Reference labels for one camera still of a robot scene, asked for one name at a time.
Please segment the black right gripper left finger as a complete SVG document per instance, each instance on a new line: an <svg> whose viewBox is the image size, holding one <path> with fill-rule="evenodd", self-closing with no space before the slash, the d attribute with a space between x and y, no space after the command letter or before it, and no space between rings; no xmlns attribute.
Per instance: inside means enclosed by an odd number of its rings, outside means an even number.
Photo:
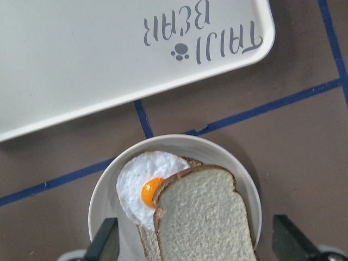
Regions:
<svg viewBox="0 0 348 261"><path fill-rule="evenodd" d="M118 260L119 226L116 217L106 218L84 255L84 260Z"/></svg>

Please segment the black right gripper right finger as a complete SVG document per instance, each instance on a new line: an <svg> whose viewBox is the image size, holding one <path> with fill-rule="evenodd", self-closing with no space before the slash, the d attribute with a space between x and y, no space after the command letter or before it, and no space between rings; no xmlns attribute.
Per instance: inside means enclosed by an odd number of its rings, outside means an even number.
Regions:
<svg viewBox="0 0 348 261"><path fill-rule="evenodd" d="M286 215L273 216L272 250L277 260L315 260L320 253Z"/></svg>

